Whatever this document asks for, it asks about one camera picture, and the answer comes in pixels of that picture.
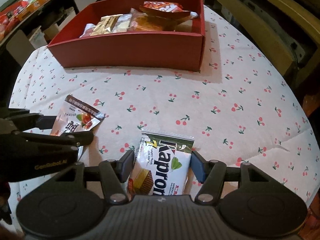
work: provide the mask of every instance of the green leaf graphic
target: green leaf graphic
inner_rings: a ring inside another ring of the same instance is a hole
[[[179,162],[177,157],[173,157],[171,162],[171,170],[176,170],[178,168],[182,167],[182,164]]]
[[[82,116],[80,114],[77,114],[77,119],[81,122],[82,121]]]

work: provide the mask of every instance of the red box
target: red box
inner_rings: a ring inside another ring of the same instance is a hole
[[[198,13],[191,33],[126,32],[78,38],[87,23],[106,15],[127,14],[144,1],[176,2]],[[145,66],[198,71],[204,49],[203,0],[103,0],[88,5],[50,42],[49,50],[67,67]]]

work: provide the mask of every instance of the wafer image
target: wafer image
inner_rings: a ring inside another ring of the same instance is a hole
[[[141,169],[133,181],[133,189],[136,194],[148,195],[153,187],[152,173],[150,170]]]

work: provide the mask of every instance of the snack item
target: snack item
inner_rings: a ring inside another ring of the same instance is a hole
[[[146,8],[156,9],[164,12],[183,12],[183,7],[175,2],[144,2]]]
[[[142,168],[133,183],[133,190],[137,194],[148,195],[153,185],[151,171]]]
[[[84,27],[84,31],[83,31],[82,35],[81,35],[79,38],[90,36],[90,34],[93,32],[93,30],[94,30],[95,27],[96,27],[96,25],[94,25],[94,24],[92,24],[92,23],[88,23],[88,24]]]
[[[97,26],[93,29],[90,36],[111,33],[113,27],[115,26],[118,18],[121,15],[122,14],[115,14],[101,17],[100,22],[98,22]]]
[[[113,27],[112,33],[123,33],[123,32],[126,32],[128,27],[129,27],[129,24],[131,22],[131,17],[132,17],[131,13],[121,15],[118,18],[118,21],[116,22],[116,25]]]
[[[90,36],[94,35],[100,35],[102,34],[103,28],[106,26],[108,23],[110,16],[105,16],[100,19],[100,22],[98,22],[97,26],[93,29],[92,33]]]
[[[196,12],[184,11],[180,4],[173,2],[144,2],[139,8],[149,16],[178,20],[177,24],[198,17]]]
[[[148,16],[131,8],[132,19],[128,31],[174,31],[175,21],[162,17]]]
[[[142,132],[130,174],[130,194],[181,195],[194,140]]]
[[[88,131],[104,119],[104,114],[94,107],[68,95],[54,121],[50,135],[60,136],[62,133]]]

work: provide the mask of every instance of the white tablecloth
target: white tablecloth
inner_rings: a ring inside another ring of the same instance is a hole
[[[200,73],[145,67],[64,69],[42,47],[20,71],[10,107],[56,115],[72,94],[107,114],[81,159],[86,165],[119,159],[137,147],[141,128],[182,134],[195,138],[194,148],[206,160],[231,166],[249,161],[309,205],[319,188],[320,152],[303,110],[282,76],[246,37],[209,8],[204,7],[204,14]],[[166,57],[174,51],[160,53]],[[12,183],[13,211],[48,178]],[[192,196],[201,187],[195,177],[188,185]]]

